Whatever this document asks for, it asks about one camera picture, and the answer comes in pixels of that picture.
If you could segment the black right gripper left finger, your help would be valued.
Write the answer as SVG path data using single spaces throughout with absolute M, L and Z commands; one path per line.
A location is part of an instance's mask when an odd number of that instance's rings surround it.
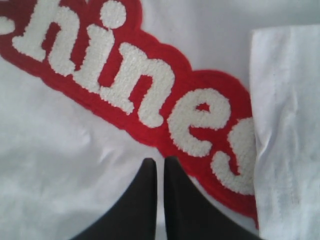
M 118 201 L 76 240 L 154 240 L 157 220 L 157 167 L 146 158 Z

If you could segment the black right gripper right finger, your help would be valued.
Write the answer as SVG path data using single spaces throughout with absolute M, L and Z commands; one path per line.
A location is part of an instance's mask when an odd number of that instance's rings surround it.
M 217 208 L 196 188 L 178 159 L 164 160 L 164 215 L 169 240 L 258 240 Z

